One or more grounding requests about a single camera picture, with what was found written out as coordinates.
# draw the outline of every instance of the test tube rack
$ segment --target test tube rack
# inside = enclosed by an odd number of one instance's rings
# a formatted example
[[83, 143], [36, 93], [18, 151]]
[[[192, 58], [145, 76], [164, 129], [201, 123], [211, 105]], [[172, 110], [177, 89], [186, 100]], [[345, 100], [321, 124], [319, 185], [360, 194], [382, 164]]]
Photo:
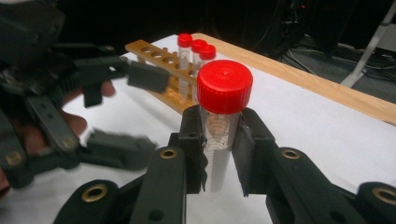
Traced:
[[[190, 63], [189, 69], [180, 70], [178, 69], [177, 52], [170, 53], [167, 48], [157, 48], [144, 40], [136, 40], [126, 45], [125, 48], [136, 55], [140, 63], [152, 63], [171, 74], [166, 91], [162, 94], [150, 91], [153, 96], [176, 110], [179, 114], [182, 114], [186, 108], [194, 105], [191, 98], [191, 86], [196, 86], [197, 81], [196, 77], [191, 77], [192, 63]], [[183, 99], [178, 94], [178, 81], [180, 78], [190, 84], [187, 99]]]

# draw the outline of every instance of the white table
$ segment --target white table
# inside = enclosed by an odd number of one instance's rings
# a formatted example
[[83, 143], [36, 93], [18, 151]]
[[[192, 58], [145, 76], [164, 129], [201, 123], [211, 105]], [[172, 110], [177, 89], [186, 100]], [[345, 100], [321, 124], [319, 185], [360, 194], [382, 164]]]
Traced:
[[[176, 39], [172, 35], [153, 44], [176, 51]], [[217, 59], [227, 58], [218, 55]], [[352, 192], [367, 181], [396, 186], [396, 127], [249, 68], [254, 84], [248, 107], [260, 115], [280, 147], [300, 149], [334, 184]], [[166, 146], [170, 133], [178, 132], [181, 116], [149, 93], [125, 83], [116, 80], [117, 95], [100, 106], [85, 109], [80, 97], [65, 110], [86, 118], [88, 131], [96, 128], [146, 135], [159, 147]], [[143, 173], [81, 164], [71, 171], [39, 175], [29, 187], [12, 190], [0, 201], [0, 223], [51, 223], [82, 184], [107, 179], [120, 187]], [[271, 218], [265, 196], [243, 197], [231, 161], [222, 192], [187, 196], [187, 223], [271, 223]]]

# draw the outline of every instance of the white tabletop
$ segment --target white tabletop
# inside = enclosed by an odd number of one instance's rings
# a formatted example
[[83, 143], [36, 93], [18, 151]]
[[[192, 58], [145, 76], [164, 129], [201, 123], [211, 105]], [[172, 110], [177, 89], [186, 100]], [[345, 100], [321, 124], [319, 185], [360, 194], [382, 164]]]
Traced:
[[[177, 51], [176, 43], [172, 35], [153, 45]], [[260, 115], [280, 147], [300, 149], [334, 184], [352, 192], [367, 181], [396, 186], [396, 127], [249, 69], [254, 84], [248, 107]], [[128, 87], [125, 79], [114, 85], [118, 93], [100, 106], [85, 109], [79, 97], [65, 107], [89, 123], [81, 141], [92, 129], [100, 129], [145, 135], [159, 147], [166, 146], [170, 133], [178, 132], [181, 116], [149, 93]], [[227, 172], [222, 192], [187, 196], [187, 223], [271, 223], [265, 196], [244, 198], [232, 161]], [[51, 223], [82, 184], [107, 179], [121, 187], [143, 173], [81, 164], [71, 171], [38, 175], [30, 186], [12, 190], [0, 201], [0, 223]]]

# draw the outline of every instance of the red screw cap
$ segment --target red screw cap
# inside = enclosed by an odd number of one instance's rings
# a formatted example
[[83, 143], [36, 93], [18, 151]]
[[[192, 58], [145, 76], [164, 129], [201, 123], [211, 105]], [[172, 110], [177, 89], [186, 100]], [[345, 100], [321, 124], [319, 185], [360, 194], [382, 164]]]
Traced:
[[177, 36], [177, 44], [181, 48], [191, 47], [191, 42], [192, 42], [192, 35], [180, 34]]
[[197, 98], [206, 110], [233, 114], [248, 104], [253, 75], [241, 63], [217, 60], [202, 66], [197, 79]]
[[199, 57], [202, 60], [212, 60], [216, 58], [216, 48], [213, 45], [205, 45], [201, 47]]
[[207, 43], [203, 39], [194, 39], [191, 43], [191, 50], [194, 53], [199, 53], [201, 47], [205, 46]]

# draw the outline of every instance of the human hand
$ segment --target human hand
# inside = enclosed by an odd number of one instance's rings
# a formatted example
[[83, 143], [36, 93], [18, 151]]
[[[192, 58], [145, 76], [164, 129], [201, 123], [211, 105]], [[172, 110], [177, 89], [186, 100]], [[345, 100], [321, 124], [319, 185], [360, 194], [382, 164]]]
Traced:
[[[67, 104], [71, 100], [75, 99], [77, 96], [81, 95], [82, 92], [82, 89], [71, 92], [64, 98], [64, 104]], [[106, 97], [113, 96], [116, 93], [116, 90], [111, 81], [105, 81], [102, 84], [101, 93]], [[76, 136], [82, 134], [87, 128], [87, 120], [85, 120], [84, 118], [68, 114], [62, 109], [60, 110], [60, 114]], [[18, 120], [12, 120], [11, 122], [14, 126], [15, 132], [20, 137], [21, 143], [28, 154], [38, 154], [42, 150], [48, 148], [49, 144], [47, 143], [44, 134], [34, 124], [22, 125]], [[8, 189], [9, 184], [7, 182], [6, 176], [0, 169], [0, 199], [7, 192]]]

